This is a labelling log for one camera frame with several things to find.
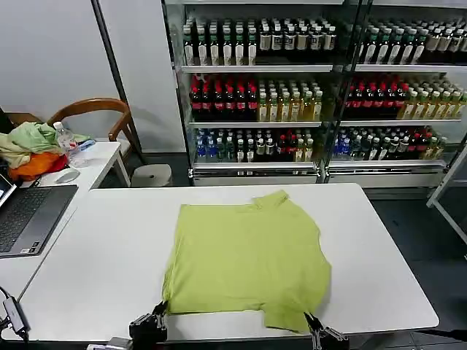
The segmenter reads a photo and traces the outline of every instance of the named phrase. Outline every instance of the laptop keyboard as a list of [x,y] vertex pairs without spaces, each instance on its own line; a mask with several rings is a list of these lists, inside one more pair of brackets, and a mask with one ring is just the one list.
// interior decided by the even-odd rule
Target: laptop keyboard
[[8,207],[0,221],[0,252],[9,252],[36,210],[49,194],[49,188],[27,189]]

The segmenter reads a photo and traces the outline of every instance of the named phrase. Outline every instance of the orange cloth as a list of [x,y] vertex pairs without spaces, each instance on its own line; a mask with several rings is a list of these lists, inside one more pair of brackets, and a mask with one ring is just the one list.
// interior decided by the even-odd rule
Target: orange cloth
[[16,169],[8,168],[8,175],[13,181],[19,178],[24,181],[33,181],[38,175],[47,173],[52,168],[54,162],[60,158],[60,155],[50,152],[44,152],[40,155],[31,154],[29,163],[24,164]]

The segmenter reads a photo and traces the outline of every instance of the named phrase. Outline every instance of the pile of clothes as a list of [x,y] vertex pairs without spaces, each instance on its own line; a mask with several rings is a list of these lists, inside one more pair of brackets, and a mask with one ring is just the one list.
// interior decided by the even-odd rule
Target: pile of clothes
[[[78,142],[89,139],[75,135]],[[8,163],[13,181],[33,181],[39,175],[66,167],[66,156],[55,140],[55,129],[48,124],[24,122],[10,133],[0,133],[0,157]]]

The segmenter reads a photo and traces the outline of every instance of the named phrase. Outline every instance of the white wall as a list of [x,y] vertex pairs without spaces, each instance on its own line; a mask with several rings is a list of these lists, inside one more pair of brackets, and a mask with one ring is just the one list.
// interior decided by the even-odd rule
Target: white wall
[[[160,2],[101,1],[143,150],[184,152]],[[0,4],[0,106],[5,111],[47,120],[80,99],[118,98],[89,0]],[[118,116],[83,115],[69,126],[103,137]]]

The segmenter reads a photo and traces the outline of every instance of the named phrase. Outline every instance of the white stool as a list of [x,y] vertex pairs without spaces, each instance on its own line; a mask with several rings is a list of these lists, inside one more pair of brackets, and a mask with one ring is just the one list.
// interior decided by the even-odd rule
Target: white stool
[[136,168],[131,177],[132,187],[167,187],[172,185],[169,164],[150,164]]

